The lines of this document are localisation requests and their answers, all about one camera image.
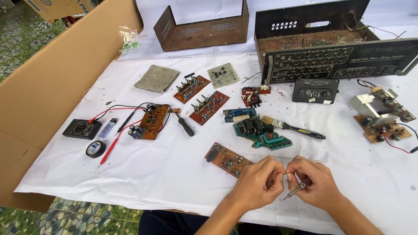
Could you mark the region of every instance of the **white sheet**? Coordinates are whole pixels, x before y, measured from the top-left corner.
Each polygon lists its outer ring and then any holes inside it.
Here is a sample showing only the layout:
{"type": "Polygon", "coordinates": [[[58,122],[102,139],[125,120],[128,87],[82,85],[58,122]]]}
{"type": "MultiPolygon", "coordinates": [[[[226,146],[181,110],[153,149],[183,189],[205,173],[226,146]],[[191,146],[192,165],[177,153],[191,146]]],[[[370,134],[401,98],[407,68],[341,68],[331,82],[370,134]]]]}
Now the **white sheet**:
{"type": "MultiPolygon", "coordinates": [[[[331,0],[247,0],[250,20],[246,43],[171,52],[163,52],[153,29],[168,5],[171,6],[176,23],[183,24],[240,15],[242,0],[136,1],[144,22],[144,29],[140,33],[141,47],[132,53],[122,55],[119,60],[254,52],[256,51],[254,43],[256,11],[293,7],[304,5],[307,2],[330,2],[331,0]]],[[[392,0],[371,0],[363,15],[362,22],[399,35],[406,30],[404,29],[405,26],[418,24],[418,4],[415,0],[398,0],[396,4],[392,0]]],[[[376,34],[381,39],[395,38],[390,33],[378,32],[376,34]]]]}
{"type": "MultiPolygon", "coordinates": [[[[112,62],[88,91],[86,99],[80,98],[79,105],[33,163],[15,192],[37,192],[133,209],[180,209],[210,215],[236,182],[234,177],[204,159],[216,141],[254,162],[267,155],[276,156],[284,164],[296,155],[322,162],[332,170],[341,192],[383,232],[398,235],[416,231],[418,197],[411,186],[418,186],[418,153],[405,154],[386,143],[372,145],[365,139],[353,118],[357,112],[348,102],[354,95],[368,93],[367,88],[359,86],[354,79],[341,80],[335,103],[320,105],[294,103],[291,101],[293,87],[273,84],[272,94],[261,96],[263,103],[257,112],[318,131],[327,138],[316,140],[289,130],[276,130],[291,139],[293,146],[275,151],[254,149],[249,140],[235,136],[232,124],[224,122],[222,111],[204,126],[187,117],[193,110],[190,104],[196,103],[196,98],[213,93],[211,84],[185,105],[173,98],[175,87],[183,76],[195,72],[207,78],[207,69],[228,62],[241,80],[259,71],[256,54],[112,62]],[[152,64],[181,71],[179,78],[163,94],[133,86],[152,64]],[[67,138],[62,132],[72,119],[90,119],[108,107],[106,102],[113,100],[116,101],[112,105],[153,102],[180,107],[181,116],[194,129],[195,136],[189,137],[172,116],[155,141],[133,140],[123,133],[106,163],[97,169],[101,158],[91,159],[84,153],[92,141],[67,138]]],[[[418,93],[414,89],[418,85],[417,77],[418,69],[415,68],[404,77],[366,80],[386,89],[393,88],[400,95],[397,100],[412,113],[418,113],[418,93]]],[[[244,107],[240,88],[259,85],[260,75],[254,78],[242,85],[237,82],[217,89],[231,97],[222,109],[244,107]]],[[[105,139],[108,145],[129,114],[130,110],[115,110],[101,119],[104,125],[110,118],[120,120],[105,139]]],[[[131,122],[141,119],[143,114],[136,112],[131,122]]],[[[417,146],[417,140],[413,137],[394,144],[410,150],[417,146]]],[[[241,221],[343,234],[326,212],[297,197],[280,201],[287,193],[285,191],[274,203],[262,209],[248,212],[241,221]]]]}

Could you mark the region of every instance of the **blue microcontroller board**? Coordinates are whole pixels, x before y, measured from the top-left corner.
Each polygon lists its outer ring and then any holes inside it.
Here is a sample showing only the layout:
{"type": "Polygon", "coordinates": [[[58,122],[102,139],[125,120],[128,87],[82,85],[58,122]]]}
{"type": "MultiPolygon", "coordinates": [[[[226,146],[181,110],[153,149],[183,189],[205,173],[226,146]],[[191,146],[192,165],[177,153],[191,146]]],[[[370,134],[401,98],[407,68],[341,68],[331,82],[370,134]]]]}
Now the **blue microcontroller board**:
{"type": "Polygon", "coordinates": [[[223,114],[225,114],[225,122],[232,123],[234,117],[239,117],[243,115],[249,115],[250,118],[257,116],[257,112],[255,108],[245,108],[245,109],[229,109],[224,110],[223,114]]]}

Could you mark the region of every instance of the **black electrical tape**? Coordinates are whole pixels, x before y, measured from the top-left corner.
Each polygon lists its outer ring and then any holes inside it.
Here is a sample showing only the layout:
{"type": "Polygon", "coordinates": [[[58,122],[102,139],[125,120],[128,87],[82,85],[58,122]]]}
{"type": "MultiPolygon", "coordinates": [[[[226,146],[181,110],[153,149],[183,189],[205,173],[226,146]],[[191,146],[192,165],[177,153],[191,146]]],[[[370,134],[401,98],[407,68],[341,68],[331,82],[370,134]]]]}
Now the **black electrical tape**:
{"type": "Polygon", "coordinates": [[[91,158],[100,157],[106,150],[106,144],[97,140],[91,143],[86,149],[86,155],[91,158]]]}

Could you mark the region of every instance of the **brush bristles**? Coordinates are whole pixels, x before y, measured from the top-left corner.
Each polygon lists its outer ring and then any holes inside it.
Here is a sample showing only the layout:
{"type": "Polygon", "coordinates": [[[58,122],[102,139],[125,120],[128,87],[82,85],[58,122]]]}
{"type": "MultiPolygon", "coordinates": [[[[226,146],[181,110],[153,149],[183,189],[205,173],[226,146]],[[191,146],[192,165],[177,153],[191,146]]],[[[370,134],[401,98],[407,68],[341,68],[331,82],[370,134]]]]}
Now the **brush bristles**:
{"type": "Polygon", "coordinates": [[[274,121],[274,119],[272,119],[272,118],[270,118],[270,117],[266,117],[266,116],[264,116],[264,117],[261,119],[261,122],[262,122],[262,123],[264,123],[264,124],[267,124],[267,125],[271,125],[271,124],[273,124],[273,121],[274,121]]]}

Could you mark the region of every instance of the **cardboard box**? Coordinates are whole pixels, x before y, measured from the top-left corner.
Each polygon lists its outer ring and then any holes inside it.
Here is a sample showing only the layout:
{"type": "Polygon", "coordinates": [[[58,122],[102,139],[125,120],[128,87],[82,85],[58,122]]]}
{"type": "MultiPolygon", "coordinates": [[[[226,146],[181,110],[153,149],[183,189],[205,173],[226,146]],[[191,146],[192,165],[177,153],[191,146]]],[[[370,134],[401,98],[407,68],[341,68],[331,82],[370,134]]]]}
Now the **cardboard box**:
{"type": "Polygon", "coordinates": [[[89,0],[25,0],[47,22],[90,12],[95,6],[89,0]]]}
{"type": "Polygon", "coordinates": [[[13,193],[26,171],[118,55],[119,26],[142,31],[134,0],[107,0],[0,83],[0,206],[46,212],[54,196],[13,193]]]}

